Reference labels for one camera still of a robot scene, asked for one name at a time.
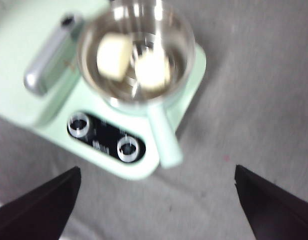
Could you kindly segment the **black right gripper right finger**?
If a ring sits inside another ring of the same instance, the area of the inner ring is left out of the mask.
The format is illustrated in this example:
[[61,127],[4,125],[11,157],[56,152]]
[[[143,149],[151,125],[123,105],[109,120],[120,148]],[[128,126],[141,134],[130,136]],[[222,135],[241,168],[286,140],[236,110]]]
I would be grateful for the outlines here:
[[242,165],[236,165],[234,179],[256,239],[308,240],[308,202]]

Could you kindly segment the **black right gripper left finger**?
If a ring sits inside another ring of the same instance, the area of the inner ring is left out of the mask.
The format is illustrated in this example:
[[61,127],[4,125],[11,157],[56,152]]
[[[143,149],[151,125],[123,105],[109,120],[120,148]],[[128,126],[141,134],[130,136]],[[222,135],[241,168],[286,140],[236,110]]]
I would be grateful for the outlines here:
[[81,186],[77,166],[0,207],[0,240],[58,240]]

